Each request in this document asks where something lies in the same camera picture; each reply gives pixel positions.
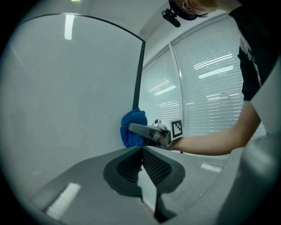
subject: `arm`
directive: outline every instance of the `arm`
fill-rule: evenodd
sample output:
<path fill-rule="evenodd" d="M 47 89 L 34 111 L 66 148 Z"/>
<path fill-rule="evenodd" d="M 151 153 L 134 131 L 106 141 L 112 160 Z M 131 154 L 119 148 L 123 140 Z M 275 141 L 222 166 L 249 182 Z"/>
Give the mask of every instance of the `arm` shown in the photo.
<path fill-rule="evenodd" d="M 210 156 L 229 154 L 235 148 L 246 146 L 259 124 L 260 118 L 251 102 L 244 101 L 233 127 L 207 136 L 179 138 L 169 150 Z"/>

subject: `gray plastic surface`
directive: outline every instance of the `gray plastic surface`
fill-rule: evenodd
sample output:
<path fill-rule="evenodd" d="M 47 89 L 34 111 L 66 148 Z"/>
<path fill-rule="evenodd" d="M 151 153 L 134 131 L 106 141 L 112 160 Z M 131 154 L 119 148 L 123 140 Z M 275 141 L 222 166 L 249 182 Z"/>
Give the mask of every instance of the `gray plastic surface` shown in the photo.
<path fill-rule="evenodd" d="M 157 224 L 145 210 L 141 198 L 127 197 L 114 192 L 106 183 L 103 171 L 112 159 L 134 149 L 122 149 L 84 160 L 45 185 L 33 203 L 42 210 L 56 199 L 68 183 L 81 185 L 81 190 L 61 222 L 68 225 L 88 224 Z"/>
<path fill-rule="evenodd" d="M 185 168 L 186 177 L 180 186 L 174 192 L 162 195 L 165 208 L 177 214 L 164 224 L 241 223 L 276 182 L 281 165 L 280 138 L 280 135 L 271 135 L 257 139 L 245 149 L 233 150 L 228 158 L 183 155 L 149 147 L 178 161 Z M 33 203 L 45 210 L 69 182 L 74 182 L 82 188 L 64 215 L 63 223 L 157 224 L 140 198 L 115 193 L 102 176 L 110 160 L 130 149 L 76 164 L 44 186 Z M 221 172 L 209 171 L 201 167 L 203 163 L 223 169 Z"/>

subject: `blue cloth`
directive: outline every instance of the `blue cloth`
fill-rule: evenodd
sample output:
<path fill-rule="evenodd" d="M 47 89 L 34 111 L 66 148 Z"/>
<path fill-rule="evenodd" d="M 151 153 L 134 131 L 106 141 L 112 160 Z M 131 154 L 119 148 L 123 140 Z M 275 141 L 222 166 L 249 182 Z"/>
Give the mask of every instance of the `blue cloth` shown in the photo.
<path fill-rule="evenodd" d="M 144 137 L 127 130 L 128 123 L 137 123 L 147 126 L 148 120 L 145 116 L 145 111 L 140 111 L 139 108 L 136 108 L 127 113 L 121 120 L 120 134 L 122 141 L 127 148 L 146 145 L 146 139 Z"/>

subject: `person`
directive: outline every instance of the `person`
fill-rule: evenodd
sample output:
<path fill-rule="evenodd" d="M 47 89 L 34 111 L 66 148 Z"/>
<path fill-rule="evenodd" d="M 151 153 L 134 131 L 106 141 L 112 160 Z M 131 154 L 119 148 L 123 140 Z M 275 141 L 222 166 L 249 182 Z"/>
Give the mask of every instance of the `person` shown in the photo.
<path fill-rule="evenodd" d="M 168 149 L 211 156 L 229 154 L 233 149 L 246 146 L 261 123 L 250 101 L 266 81 L 279 54 L 278 46 L 272 42 L 275 37 L 270 35 L 273 27 L 263 21 L 263 14 L 267 13 L 263 8 L 265 3 L 257 5 L 255 1 L 238 0 L 169 0 L 169 3 L 181 18 L 207 16 L 209 12 L 221 9 L 228 12 L 238 25 L 244 101 L 236 124 L 216 134 L 179 138 Z"/>

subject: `black mesh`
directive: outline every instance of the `black mesh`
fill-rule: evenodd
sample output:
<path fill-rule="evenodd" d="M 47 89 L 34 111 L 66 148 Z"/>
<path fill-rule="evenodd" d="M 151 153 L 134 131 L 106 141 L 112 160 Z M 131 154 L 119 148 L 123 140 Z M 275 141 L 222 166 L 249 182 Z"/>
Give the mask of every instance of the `black mesh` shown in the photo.
<path fill-rule="evenodd" d="M 145 149 L 142 150 L 142 153 L 144 168 L 154 185 L 160 183 L 170 175 L 172 168 L 168 163 L 155 157 Z"/>
<path fill-rule="evenodd" d="M 141 171 L 141 159 L 142 153 L 140 150 L 121 161 L 117 166 L 117 172 L 127 181 L 136 184 L 138 181 L 139 171 Z"/>

